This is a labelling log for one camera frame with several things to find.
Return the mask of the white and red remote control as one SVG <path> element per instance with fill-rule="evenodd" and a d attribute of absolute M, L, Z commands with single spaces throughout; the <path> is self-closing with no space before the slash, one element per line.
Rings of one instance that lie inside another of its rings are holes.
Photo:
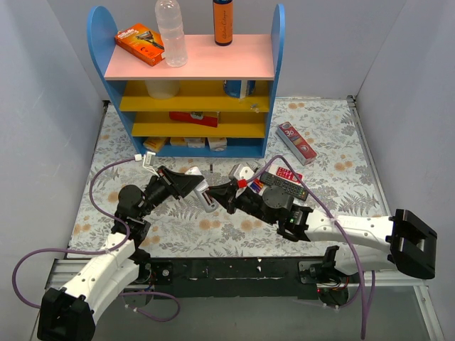
<path fill-rule="evenodd" d="M 194 166 L 192 168 L 189 168 L 186 172 L 186 175 L 202 175 L 199 167 Z M 218 203 L 212 199 L 209 194 L 207 194 L 207 190 L 209 189 L 209 184 L 207 183 L 206 179 L 203 179 L 203 181 L 198 184 L 198 186 L 193 190 L 195 193 L 196 197 L 200 200 L 200 203 L 202 204 L 204 210 L 207 213 L 214 212 L 218 208 Z"/>

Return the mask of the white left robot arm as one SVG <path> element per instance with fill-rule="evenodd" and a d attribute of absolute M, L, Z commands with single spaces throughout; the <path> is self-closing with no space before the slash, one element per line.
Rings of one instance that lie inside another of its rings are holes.
<path fill-rule="evenodd" d="M 49 288 L 42 299 L 39 340 L 91 340 L 97 321 L 126 286 L 146 283 L 153 275 L 150 254 L 140 245 L 149 232 L 147 215 L 169 197 L 189 195 L 205 179 L 198 168 L 176 173 L 159 167 L 149 184 L 123 187 L 116 222 L 94 256 L 61 288 Z"/>

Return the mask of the red yellow battery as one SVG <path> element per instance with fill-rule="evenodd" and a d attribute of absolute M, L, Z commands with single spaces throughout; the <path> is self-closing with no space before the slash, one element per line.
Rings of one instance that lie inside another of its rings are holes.
<path fill-rule="evenodd" d="M 264 187 L 264 184 L 259 180 L 255 179 L 250 183 L 250 188 L 255 191 L 256 193 L 260 193 Z"/>

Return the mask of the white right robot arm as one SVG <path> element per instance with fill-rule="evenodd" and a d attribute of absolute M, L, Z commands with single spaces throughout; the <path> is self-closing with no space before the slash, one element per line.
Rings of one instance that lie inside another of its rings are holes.
<path fill-rule="evenodd" d="M 208 188 L 207 194 L 229 214 L 238 210 L 267 224 L 291 242 L 345 242 L 332 248 L 321 265 L 323 277 L 338 282 L 359 270 L 397 269 L 419 279 L 433 279 L 436 271 L 437 233 L 416 214 L 398 209 L 391 217 L 330 218 L 326 213 L 294 204 L 277 186 L 258 194 L 233 181 Z"/>

